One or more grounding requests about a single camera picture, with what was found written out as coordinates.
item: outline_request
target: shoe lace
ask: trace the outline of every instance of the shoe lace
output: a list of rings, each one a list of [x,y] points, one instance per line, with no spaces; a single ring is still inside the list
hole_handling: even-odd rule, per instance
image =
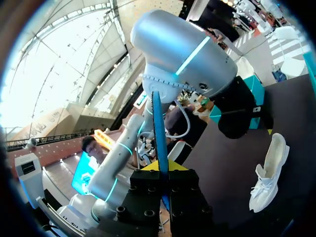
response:
[[[271,186],[272,186],[272,181],[267,183],[267,184],[264,184],[260,177],[258,177],[258,181],[259,181],[259,185],[256,185],[255,187],[252,187],[253,190],[250,192],[250,194],[251,194],[251,196],[253,198],[258,196],[262,192],[267,193],[270,190]]]

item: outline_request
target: black table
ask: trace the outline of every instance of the black table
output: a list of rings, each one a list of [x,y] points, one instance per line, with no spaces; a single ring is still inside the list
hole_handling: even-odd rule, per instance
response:
[[[281,232],[300,215],[316,174],[316,101],[309,76],[267,86],[265,91],[265,104],[274,117],[273,133],[282,134],[290,146],[278,193],[267,208],[249,211],[251,187],[257,182],[255,168],[259,163],[263,166],[271,142],[267,130],[249,130],[231,140],[211,121],[183,164],[199,175],[214,222],[257,230],[253,236],[269,233],[270,227]]]

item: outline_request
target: mounting hole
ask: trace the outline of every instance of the mounting hole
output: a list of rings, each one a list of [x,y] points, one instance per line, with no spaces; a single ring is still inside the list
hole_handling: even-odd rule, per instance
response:
[[[171,190],[172,190],[174,193],[177,193],[177,192],[179,192],[180,189],[179,189],[178,187],[174,187],[174,188],[172,188]]]
[[[129,189],[132,190],[132,191],[134,191],[134,190],[137,189],[137,187],[136,187],[136,186],[130,186]]]
[[[180,217],[180,216],[182,216],[183,215],[183,212],[182,211],[174,211],[173,213],[172,213],[172,216],[173,217]]]
[[[144,215],[147,217],[153,217],[155,215],[155,212],[153,210],[146,210],[144,212]]]
[[[198,190],[198,186],[193,186],[193,187],[191,187],[191,190],[193,190],[193,191]]]
[[[200,83],[199,84],[199,87],[202,89],[202,90],[207,90],[208,89],[208,86],[204,83]]]
[[[205,207],[203,207],[202,212],[209,214],[212,212],[212,208],[210,206],[205,206]]]
[[[155,187],[149,187],[148,188],[148,192],[150,192],[150,193],[153,193],[153,192],[155,192],[156,191],[156,188]]]
[[[118,206],[117,207],[117,213],[125,212],[126,208],[124,206]]]

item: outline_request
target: white sign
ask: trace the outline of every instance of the white sign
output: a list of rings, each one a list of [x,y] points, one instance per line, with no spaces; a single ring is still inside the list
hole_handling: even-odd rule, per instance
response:
[[[144,103],[147,101],[148,96],[145,91],[143,91],[140,96],[137,98],[137,100],[134,103],[134,106],[138,108],[139,110],[143,107]]]

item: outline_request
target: white cable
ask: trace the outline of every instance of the white cable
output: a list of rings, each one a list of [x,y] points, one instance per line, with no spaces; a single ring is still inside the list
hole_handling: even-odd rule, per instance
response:
[[[179,109],[182,111],[184,117],[185,117],[186,120],[187,120],[187,124],[188,124],[188,129],[187,129],[187,131],[186,131],[185,133],[183,133],[183,134],[181,134],[181,135],[177,135],[177,136],[166,135],[166,137],[168,137],[168,138],[174,138],[174,139],[176,139],[176,138],[181,138],[181,137],[184,137],[185,135],[187,135],[187,134],[189,133],[191,127],[190,127],[190,120],[189,120],[189,117],[188,117],[187,113],[184,111],[184,109],[183,109],[182,105],[180,104],[180,102],[177,101],[177,100],[174,100],[174,102],[177,104],[177,106],[179,106]]]

